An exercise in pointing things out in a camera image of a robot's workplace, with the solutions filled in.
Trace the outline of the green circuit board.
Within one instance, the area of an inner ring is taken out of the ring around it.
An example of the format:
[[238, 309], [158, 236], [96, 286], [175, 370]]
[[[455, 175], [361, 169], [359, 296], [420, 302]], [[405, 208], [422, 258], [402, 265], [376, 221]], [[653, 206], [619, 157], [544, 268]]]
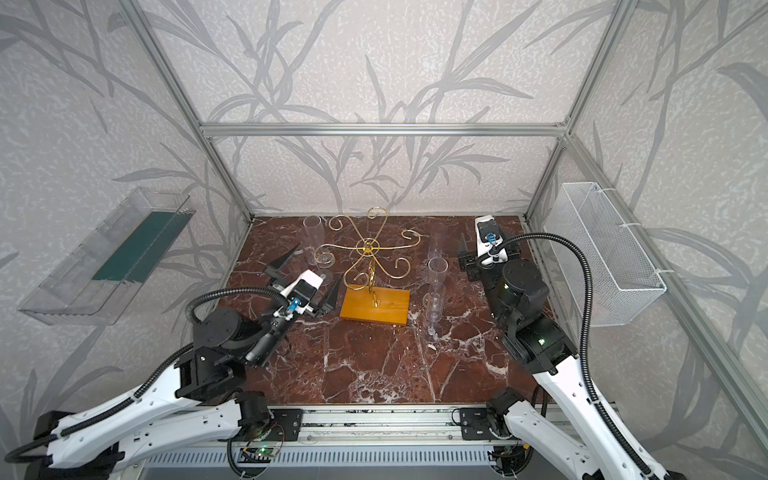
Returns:
[[245, 463], [261, 464], [272, 462], [280, 453], [279, 446], [255, 446], [241, 449], [241, 460]]

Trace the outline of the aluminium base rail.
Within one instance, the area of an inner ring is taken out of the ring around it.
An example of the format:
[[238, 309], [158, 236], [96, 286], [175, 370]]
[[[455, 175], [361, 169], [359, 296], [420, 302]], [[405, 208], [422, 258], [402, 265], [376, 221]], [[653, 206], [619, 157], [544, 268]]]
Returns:
[[529, 443], [557, 451], [613, 447], [614, 436], [593, 407], [569, 411], [558, 406], [544, 417], [528, 402], [504, 414], [483, 405], [390, 405], [366, 409], [344, 406], [275, 407], [272, 421], [252, 433], [233, 433], [220, 408], [173, 415], [130, 433], [119, 442], [127, 455], [151, 456], [193, 446], [236, 446], [276, 451], [289, 447], [469, 445]]

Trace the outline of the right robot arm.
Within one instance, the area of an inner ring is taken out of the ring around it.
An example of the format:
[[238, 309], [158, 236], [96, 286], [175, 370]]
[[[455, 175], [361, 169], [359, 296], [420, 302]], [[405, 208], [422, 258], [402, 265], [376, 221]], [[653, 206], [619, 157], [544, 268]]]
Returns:
[[[680, 479], [656, 460], [605, 402], [590, 372], [588, 348], [594, 303], [593, 275], [586, 255], [571, 240], [551, 233], [509, 236], [491, 216], [475, 220], [476, 248], [462, 247], [459, 267], [479, 281], [506, 351], [533, 376], [545, 400], [553, 400], [575, 430], [569, 435], [512, 388], [486, 404], [492, 434], [515, 440], [498, 454], [504, 475], [517, 475], [537, 453], [568, 479]], [[544, 311], [549, 287], [519, 245], [545, 240], [570, 251], [582, 272], [584, 301], [579, 340], [573, 342]]]

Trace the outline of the clear plastic wall shelf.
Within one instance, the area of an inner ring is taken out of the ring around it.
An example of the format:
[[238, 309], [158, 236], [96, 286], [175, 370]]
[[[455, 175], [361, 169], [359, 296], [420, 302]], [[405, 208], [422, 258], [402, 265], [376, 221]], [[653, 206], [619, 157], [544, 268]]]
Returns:
[[195, 213], [188, 194], [135, 188], [18, 310], [50, 326], [115, 324]]

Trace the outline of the wine glass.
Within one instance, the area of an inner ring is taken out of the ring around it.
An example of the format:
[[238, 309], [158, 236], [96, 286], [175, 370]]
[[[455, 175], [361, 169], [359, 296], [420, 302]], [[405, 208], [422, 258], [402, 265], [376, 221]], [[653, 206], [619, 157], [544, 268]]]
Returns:
[[320, 268], [317, 271], [317, 274], [322, 279], [322, 283], [321, 283], [322, 286], [328, 286], [328, 285], [330, 285], [333, 282], [334, 274], [333, 274], [333, 272], [330, 269]]
[[424, 296], [427, 333], [431, 337], [437, 336], [437, 325], [442, 318], [446, 298], [446, 287], [442, 283], [432, 284]]
[[432, 257], [428, 260], [426, 266], [428, 291], [423, 301], [428, 302], [433, 295], [440, 295], [444, 287], [445, 278], [448, 270], [448, 262], [442, 257]]
[[317, 262], [316, 250], [325, 240], [323, 220], [320, 216], [311, 215], [304, 218], [302, 225], [305, 234], [304, 250], [307, 261], [311, 266], [321, 268], [322, 265]]
[[443, 258], [446, 249], [447, 226], [436, 223], [430, 227], [427, 259]]

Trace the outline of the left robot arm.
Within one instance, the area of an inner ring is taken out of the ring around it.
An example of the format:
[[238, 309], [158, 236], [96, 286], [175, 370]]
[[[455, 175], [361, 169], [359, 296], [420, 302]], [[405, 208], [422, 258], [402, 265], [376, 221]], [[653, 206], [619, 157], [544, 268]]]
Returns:
[[326, 280], [312, 270], [281, 276], [284, 254], [269, 263], [265, 286], [214, 290], [185, 307], [192, 341], [166, 358], [139, 386], [79, 413], [38, 418], [31, 442], [6, 454], [28, 479], [107, 479], [161, 452], [207, 440], [247, 438], [273, 417], [264, 395], [242, 393], [251, 369], [268, 363], [295, 321], [331, 313], [341, 282], [320, 301]]

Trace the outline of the yellow wooden rack base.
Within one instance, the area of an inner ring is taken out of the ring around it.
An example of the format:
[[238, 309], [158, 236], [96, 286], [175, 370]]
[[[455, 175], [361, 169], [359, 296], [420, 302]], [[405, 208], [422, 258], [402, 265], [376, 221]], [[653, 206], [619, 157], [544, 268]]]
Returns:
[[384, 287], [348, 289], [340, 316], [347, 320], [406, 325], [409, 305], [408, 290]]

